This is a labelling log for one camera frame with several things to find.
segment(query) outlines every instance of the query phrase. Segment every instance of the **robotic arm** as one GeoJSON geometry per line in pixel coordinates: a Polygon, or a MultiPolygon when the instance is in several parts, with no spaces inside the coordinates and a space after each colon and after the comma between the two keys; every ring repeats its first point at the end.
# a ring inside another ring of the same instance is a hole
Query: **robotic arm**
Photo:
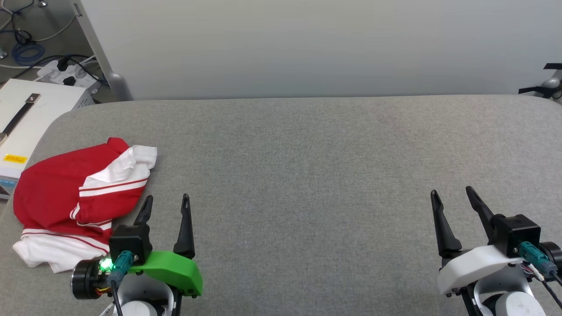
{"type": "MultiPolygon", "coordinates": [[[[133,225],[119,225],[109,241],[110,258],[82,260],[72,273],[77,299],[114,298],[113,315],[178,316],[182,296],[202,294],[203,278],[195,256],[189,196],[182,201],[182,223],[174,252],[152,251],[147,222],[152,212],[147,196],[133,225]]],[[[102,313],[106,315],[113,305],[102,313]]]]}
{"type": "Polygon", "coordinates": [[[462,250],[443,213],[437,191],[431,192],[437,248],[442,258],[437,285],[442,295],[462,296],[470,316],[545,315],[529,287],[541,282],[562,308],[547,282],[562,285],[562,250],[553,242],[539,242],[541,228],[524,215],[494,215],[472,187],[466,187],[478,213],[488,245],[462,250]],[[498,293],[481,299],[484,294],[498,293]]]}

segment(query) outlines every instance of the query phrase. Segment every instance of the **gray fabric table surface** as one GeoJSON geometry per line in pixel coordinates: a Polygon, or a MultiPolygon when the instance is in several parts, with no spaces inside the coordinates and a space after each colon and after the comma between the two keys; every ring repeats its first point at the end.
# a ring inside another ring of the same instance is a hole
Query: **gray fabric table surface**
{"type": "MultiPolygon", "coordinates": [[[[152,244],[173,248],[189,193],[205,284],[182,315],[466,315],[437,292],[429,193],[465,248],[486,244],[467,185],[562,245],[561,123],[560,105],[524,96],[135,101],[62,115],[30,164],[110,136],[158,147],[152,244]]],[[[21,230],[9,202],[0,314],[98,315],[110,299],[77,301],[70,273],[25,266],[21,230]]]]}

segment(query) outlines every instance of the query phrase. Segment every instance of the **white box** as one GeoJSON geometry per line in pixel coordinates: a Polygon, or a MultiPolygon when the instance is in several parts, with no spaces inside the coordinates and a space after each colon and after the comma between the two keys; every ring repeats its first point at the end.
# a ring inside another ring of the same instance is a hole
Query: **white box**
{"type": "Polygon", "coordinates": [[[0,198],[3,199],[13,194],[29,156],[49,125],[63,113],[94,104],[85,88],[10,79],[0,89],[0,131],[4,130],[32,93],[41,95],[39,101],[0,146],[0,198]],[[17,157],[22,157],[24,161],[14,162],[17,157]]]}

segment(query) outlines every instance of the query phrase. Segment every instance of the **white wall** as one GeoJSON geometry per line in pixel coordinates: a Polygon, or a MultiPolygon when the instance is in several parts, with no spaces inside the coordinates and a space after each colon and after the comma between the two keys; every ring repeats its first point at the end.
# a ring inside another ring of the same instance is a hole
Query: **white wall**
{"type": "Polygon", "coordinates": [[[562,60],[560,0],[81,2],[135,99],[517,93],[562,60]]]}

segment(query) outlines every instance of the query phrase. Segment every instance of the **black handle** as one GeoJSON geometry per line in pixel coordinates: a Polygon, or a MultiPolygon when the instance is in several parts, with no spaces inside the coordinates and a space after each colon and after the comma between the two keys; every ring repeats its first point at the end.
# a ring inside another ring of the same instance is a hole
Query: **black handle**
{"type": "Polygon", "coordinates": [[[16,113],[16,116],[14,116],[13,119],[10,120],[8,125],[6,125],[6,128],[4,128],[4,131],[2,133],[6,134],[6,135],[10,135],[10,133],[12,133],[13,129],[16,128],[16,125],[21,121],[21,119],[25,116],[25,114],[29,111],[29,109],[32,106],[33,106],[33,103],[26,102],[21,107],[21,109],[16,113]]]}
{"type": "Polygon", "coordinates": [[[437,236],[437,249],[442,258],[451,258],[452,252],[460,251],[463,246],[455,238],[443,210],[443,203],[436,190],[431,191],[431,205],[433,207],[433,221],[435,222],[435,235],[437,236]]]}
{"type": "Polygon", "coordinates": [[[148,222],[150,215],[152,214],[152,201],[154,201],[152,195],[149,195],[144,199],[144,204],[140,208],[139,214],[137,215],[133,225],[146,224],[146,222],[148,222]]]}
{"type": "Polygon", "coordinates": [[[189,195],[187,194],[183,195],[182,224],[179,228],[178,241],[174,245],[174,253],[189,259],[193,259],[193,257],[195,257],[191,205],[189,204],[189,195]]]}
{"type": "Polygon", "coordinates": [[[466,195],[468,195],[468,200],[472,208],[478,213],[480,217],[480,222],[486,231],[486,236],[488,237],[488,245],[493,245],[494,233],[491,224],[493,217],[492,211],[488,208],[488,205],[482,201],[478,193],[472,187],[466,187],[466,195]]]}

